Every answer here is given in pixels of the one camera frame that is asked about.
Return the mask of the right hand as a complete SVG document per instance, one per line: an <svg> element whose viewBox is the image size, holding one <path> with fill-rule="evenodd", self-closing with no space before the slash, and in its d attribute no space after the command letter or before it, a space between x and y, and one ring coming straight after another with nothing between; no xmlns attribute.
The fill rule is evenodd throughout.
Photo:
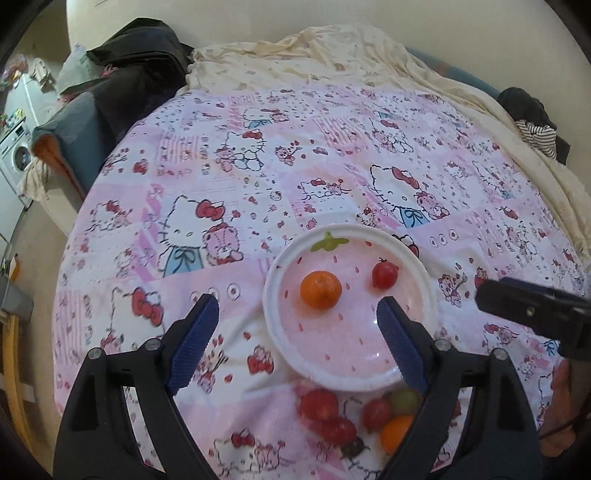
<svg viewBox="0 0 591 480"><path fill-rule="evenodd" d="M541 453L554 458L577 445L583 435L584 427L576 431L573 424L566 424L581 414L590 395L590 364L564 359L554 372L551 390L539 435Z"/></svg>

